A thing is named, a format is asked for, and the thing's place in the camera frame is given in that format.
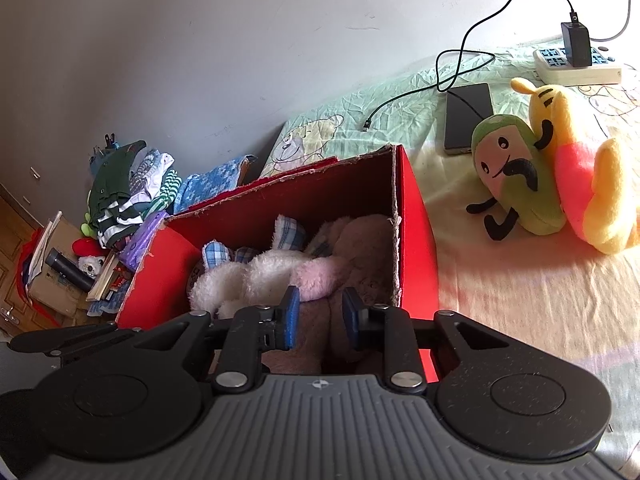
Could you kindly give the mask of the brown bear plush toy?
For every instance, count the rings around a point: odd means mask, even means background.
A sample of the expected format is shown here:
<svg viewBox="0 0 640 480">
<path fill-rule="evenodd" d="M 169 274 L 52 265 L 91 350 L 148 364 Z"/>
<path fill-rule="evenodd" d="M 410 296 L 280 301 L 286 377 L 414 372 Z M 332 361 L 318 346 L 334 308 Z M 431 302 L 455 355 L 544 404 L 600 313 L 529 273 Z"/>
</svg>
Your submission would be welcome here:
<svg viewBox="0 0 640 480">
<path fill-rule="evenodd" d="M 366 304 L 390 304 L 394 292 L 395 226 L 384 214 L 338 219 L 330 225 L 331 255 L 293 272 L 300 292 L 296 343 L 269 351 L 262 362 L 274 374 L 341 373 L 367 361 L 350 346 L 343 321 L 343 292 L 355 289 Z"/>
</svg>

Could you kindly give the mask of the green avocado plush toy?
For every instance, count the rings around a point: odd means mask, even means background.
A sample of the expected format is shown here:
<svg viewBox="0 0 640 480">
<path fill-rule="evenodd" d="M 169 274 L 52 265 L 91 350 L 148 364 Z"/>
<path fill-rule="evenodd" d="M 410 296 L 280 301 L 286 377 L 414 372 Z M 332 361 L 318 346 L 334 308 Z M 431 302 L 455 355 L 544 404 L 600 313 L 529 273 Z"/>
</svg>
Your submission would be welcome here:
<svg viewBox="0 0 640 480">
<path fill-rule="evenodd" d="M 514 226 L 538 236 L 563 229 L 566 217 L 553 172 L 523 119 L 497 114 L 482 120 L 472 133 L 471 150 L 474 169 L 491 198 L 469 204 L 466 211 L 484 216 L 492 240 L 504 240 Z"/>
</svg>

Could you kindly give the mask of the yellow tiger plush toy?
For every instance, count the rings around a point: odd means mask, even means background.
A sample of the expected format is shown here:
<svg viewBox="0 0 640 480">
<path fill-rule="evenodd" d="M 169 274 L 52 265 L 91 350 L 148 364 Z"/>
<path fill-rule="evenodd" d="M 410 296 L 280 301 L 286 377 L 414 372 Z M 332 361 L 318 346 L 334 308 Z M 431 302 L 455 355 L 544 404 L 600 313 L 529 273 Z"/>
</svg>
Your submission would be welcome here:
<svg viewBox="0 0 640 480">
<path fill-rule="evenodd" d="M 602 142 L 588 127 L 573 92 L 558 84 L 537 87 L 525 78 L 511 88 L 529 96 L 529 125 L 536 147 L 553 170 L 574 233 L 605 255 L 639 245 L 639 199 L 631 186 L 630 160 L 615 138 Z"/>
</svg>

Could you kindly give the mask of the white bunny plush toy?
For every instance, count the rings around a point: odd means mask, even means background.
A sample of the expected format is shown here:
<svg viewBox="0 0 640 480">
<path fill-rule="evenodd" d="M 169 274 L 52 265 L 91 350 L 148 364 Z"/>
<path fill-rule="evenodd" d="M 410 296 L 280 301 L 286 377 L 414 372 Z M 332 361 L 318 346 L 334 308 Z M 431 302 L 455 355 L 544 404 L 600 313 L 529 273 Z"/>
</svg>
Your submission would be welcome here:
<svg viewBox="0 0 640 480">
<path fill-rule="evenodd" d="M 204 272 L 189 292 L 192 311 L 207 311 L 213 318 L 233 318 L 246 306 L 244 278 L 248 264 L 235 259 L 234 252 L 218 240 L 202 249 Z"/>
</svg>

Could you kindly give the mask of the cardboard box on floor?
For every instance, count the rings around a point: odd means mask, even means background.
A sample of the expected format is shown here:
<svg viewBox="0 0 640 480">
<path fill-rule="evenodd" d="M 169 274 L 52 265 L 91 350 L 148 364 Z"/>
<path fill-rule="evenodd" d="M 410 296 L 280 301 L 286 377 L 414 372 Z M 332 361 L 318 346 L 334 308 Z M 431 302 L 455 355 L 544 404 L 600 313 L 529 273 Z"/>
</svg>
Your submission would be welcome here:
<svg viewBox="0 0 640 480">
<path fill-rule="evenodd" d="M 68 222 L 59 211 L 44 228 L 32 254 L 32 262 L 29 263 L 26 285 L 29 298 L 66 318 L 73 318 L 79 309 L 87 309 L 87 294 L 54 270 L 47 263 L 47 256 L 55 250 L 71 263 L 76 263 L 72 244 L 80 238 L 80 229 Z"/>
</svg>

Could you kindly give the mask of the black cylinder bottle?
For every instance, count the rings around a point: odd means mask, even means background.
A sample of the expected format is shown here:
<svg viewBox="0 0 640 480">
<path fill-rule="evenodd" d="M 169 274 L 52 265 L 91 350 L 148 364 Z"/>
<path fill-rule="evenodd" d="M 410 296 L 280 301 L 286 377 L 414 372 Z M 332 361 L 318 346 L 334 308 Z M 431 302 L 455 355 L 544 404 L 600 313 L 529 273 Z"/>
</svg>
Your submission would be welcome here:
<svg viewBox="0 0 640 480">
<path fill-rule="evenodd" d="M 61 274 L 66 281 L 73 284 L 82 292 L 90 292 L 94 285 L 94 279 L 81 271 L 75 263 L 68 260 L 63 254 L 52 248 L 47 255 L 46 263 L 51 269 Z"/>
</svg>

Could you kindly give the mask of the small red white plush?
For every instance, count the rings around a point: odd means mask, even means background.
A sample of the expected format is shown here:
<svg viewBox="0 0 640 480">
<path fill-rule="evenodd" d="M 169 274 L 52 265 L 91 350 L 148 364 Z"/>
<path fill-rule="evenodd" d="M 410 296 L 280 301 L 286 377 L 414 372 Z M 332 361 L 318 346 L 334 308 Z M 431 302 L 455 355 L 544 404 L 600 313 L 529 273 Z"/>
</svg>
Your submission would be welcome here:
<svg viewBox="0 0 640 480">
<path fill-rule="evenodd" d="M 107 257 L 107 250 L 92 237 L 81 237 L 72 244 L 72 251 L 77 257 L 78 269 L 89 275 L 90 278 L 97 278 L 102 271 Z"/>
</svg>

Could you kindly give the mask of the red cardboard box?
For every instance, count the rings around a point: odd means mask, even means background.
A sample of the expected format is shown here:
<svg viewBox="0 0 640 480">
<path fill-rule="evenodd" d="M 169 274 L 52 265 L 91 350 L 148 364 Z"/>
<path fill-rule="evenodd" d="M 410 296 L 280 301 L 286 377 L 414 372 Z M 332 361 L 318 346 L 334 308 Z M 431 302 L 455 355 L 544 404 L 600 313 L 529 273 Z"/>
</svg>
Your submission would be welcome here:
<svg viewBox="0 0 640 480">
<path fill-rule="evenodd" d="M 396 145 L 259 179 L 163 221 L 116 323 L 150 330 L 189 312 L 188 279 L 210 240 L 232 249 L 266 249 L 278 216 L 296 220 L 313 236 L 323 223 L 367 214 L 385 214 L 394 222 L 394 305 L 429 320 L 438 309 L 434 236 L 408 156 Z"/>
</svg>

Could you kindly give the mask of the purple packet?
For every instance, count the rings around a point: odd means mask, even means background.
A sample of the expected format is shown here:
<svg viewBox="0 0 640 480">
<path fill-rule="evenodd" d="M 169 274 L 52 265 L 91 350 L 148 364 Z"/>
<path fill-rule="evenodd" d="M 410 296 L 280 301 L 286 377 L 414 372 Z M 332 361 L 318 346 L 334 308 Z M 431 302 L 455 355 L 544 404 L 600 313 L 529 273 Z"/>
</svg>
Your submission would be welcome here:
<svg viewBox="0 0 640 480">
<path fill-rule="evenodd" d="M 136 272 L 142 258 L 152 242 L 155 231 L 168 217 L 164 210 L 152 212 L 130 238 L 125 248 L 119 253 L 119 261 L 131 272 Z"/>
</svg>

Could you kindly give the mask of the blue white patterned cloth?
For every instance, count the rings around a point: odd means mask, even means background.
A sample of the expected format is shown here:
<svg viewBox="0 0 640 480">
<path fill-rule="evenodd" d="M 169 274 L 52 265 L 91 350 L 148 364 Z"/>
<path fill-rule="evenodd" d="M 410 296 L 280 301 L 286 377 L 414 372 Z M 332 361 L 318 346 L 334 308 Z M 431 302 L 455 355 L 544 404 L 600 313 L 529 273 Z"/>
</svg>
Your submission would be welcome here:
<svg viewBox="0 0 640 480">
<path fill-rule="evenodd" d="M 243 155 L 202 174 L 190 174 L 178 189 L 174 200 L 174 214 L 181 214 L 192 206 L 237 188 L 243 183 L 255 159 L 254 155 Z"/>
</svg>

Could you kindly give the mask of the pile of folded clothes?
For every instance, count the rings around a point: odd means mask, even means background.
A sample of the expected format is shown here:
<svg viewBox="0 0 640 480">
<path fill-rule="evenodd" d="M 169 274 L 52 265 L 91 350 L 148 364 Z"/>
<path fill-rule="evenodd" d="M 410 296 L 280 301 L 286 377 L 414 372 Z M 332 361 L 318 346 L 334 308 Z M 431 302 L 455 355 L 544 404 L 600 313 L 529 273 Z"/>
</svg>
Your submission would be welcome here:
<svg viewBox="0 0 640 480">
<path fill-rule="evenodd" d="M 89 162 L 93 177 L 81 232 L 106 250 L 121 250 L 152 214 L 168 211 L 182 183 L 174 156 L 143 140 L 104 136 Z"/>
</svg>

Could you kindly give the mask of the cartoon print bed sheet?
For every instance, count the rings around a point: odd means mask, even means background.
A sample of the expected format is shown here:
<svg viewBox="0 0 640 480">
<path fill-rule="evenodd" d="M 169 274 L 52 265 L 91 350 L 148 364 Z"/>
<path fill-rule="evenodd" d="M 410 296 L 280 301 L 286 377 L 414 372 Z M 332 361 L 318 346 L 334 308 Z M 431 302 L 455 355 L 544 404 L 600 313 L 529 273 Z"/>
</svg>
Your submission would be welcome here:
<svg viewBox="0 0 640 480">
<path fill-rule="evenodd" d="M 482 219 L 465 210 L 488 195 L 471 159 L 442 148 L 446 99 L 434 80 L 434 70 L 421 70 L 289 119 L 265 174 L 402 145 L 431 219 L 440 305 L 597 375 L 613 402 L 599 454 L 637 478 L 638 250 L 602 255 L 571 230 L 542 237 L 515 228 L 505 240 L 491 240 Z"/>
</svg>

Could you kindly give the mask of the black smartphone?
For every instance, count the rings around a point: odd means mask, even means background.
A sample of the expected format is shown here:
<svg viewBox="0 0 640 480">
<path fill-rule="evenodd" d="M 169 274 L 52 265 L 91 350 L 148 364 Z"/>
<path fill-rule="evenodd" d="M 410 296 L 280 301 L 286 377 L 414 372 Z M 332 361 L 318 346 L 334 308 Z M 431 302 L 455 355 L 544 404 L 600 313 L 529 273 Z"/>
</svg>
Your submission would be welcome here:
<svg viewBox="0 0 640 480">
<path fill-rule="evenodd" d="M 494 114 L 488 84 L 468 84 L 446 92 L 444 152 L 447 155 L 471 151 L 475 127 Z"/>
</svg>

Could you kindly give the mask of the black charger adapter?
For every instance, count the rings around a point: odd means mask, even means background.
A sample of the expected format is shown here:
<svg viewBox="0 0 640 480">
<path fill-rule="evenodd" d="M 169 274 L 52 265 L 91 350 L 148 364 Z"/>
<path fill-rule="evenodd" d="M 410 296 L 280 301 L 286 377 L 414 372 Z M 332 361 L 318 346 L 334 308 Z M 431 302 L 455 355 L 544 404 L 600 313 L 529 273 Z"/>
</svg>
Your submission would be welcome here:
<svg viewBox="0 0 640 480">
<path fill-rule="evenodd" d="M 592 54 L 588 28 L 583 25 L 575 11 L 570 11 L 570 20 L 561 23 L 562 39 L 567 63 L 575 68 L 592 65 Z"/>
</svg>

